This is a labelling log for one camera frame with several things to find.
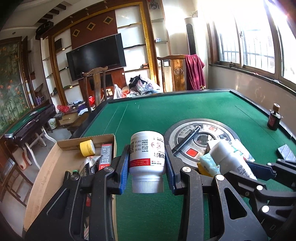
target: qr code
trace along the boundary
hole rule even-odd
[[[131,154],[133,153],[134,142],[131,143]]]

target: black tv screen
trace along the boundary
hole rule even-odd
[[[108,66],[116,69],[126,66],[121,34],[98,39],[67,53],[72,81],[81,79],[81,72]]]

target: floral wall mural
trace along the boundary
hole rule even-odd
[[[0,45],[0,134],[28,112],[19,67],[19,43]]]

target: white plastic bag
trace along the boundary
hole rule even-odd
[[[114,84],[114,97],[113,99],[120,99],[122,97],[122,90],[118,87],[117,84]]]

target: white medicine bottle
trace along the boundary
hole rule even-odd
[[[226,140],[219,141],[209,153],[216,165],[220,165],[220,173],[222,175],[229,171],[234,171],[257,180],[243,156],[235,153],[233,147]]]
[[[131,137],[129,173],[133,193],[163,192],[165,146],[162,134],[137,132]]]

